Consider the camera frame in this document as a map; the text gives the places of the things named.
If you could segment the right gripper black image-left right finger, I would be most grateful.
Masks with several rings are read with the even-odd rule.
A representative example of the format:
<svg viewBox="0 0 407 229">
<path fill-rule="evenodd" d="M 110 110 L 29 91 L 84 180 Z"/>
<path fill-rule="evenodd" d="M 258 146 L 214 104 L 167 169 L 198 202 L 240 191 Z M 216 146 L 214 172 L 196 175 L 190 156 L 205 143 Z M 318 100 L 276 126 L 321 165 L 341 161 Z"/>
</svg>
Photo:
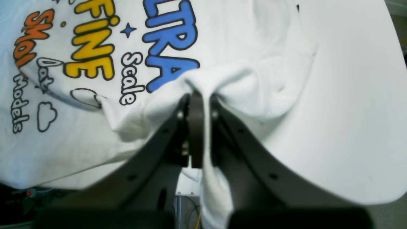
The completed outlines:
<svg viewBox="0 0 407 229">
<path fill-rule="evenodd" d="M 367 210 L 283 165 L 248 127 L 210 97 L 212 161 L 232 198 L 229 229 L 372 229 Z"/>
</svg>

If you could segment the right gripper black image-left left finger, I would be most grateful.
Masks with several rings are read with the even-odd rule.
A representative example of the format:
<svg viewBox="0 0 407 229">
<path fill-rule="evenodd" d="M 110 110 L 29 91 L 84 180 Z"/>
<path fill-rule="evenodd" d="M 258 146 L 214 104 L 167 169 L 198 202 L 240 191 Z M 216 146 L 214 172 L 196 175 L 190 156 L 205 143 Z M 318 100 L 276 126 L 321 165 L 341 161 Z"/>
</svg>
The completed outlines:
<svg viewBox="0 0 407 229">
<path fill-rule="evenodd" d="M 142 149 L 107 177 L 70 194 L 36 217 L 35 229 L 174 229 L 174 197 L 198 92 L 187 93 Z"/>
</svg>

